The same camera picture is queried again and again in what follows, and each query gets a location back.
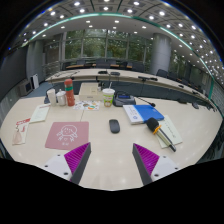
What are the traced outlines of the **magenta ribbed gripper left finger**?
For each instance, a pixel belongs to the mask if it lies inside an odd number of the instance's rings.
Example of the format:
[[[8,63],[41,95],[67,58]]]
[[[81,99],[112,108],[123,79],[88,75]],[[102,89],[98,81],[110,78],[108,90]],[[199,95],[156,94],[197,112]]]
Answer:
[[[43,169],[72,183],[79,184],[91,154],[91,143],[81,145],[66,154],[48,160]]]

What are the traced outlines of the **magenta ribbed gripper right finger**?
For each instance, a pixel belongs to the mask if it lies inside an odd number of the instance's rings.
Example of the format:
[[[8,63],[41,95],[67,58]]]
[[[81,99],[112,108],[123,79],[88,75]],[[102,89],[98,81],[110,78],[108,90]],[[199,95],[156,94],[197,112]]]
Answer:
[[[136,143],[133,144],[132,153],[143,185],[148,185],[179,170],[169,157],[159,156]]]

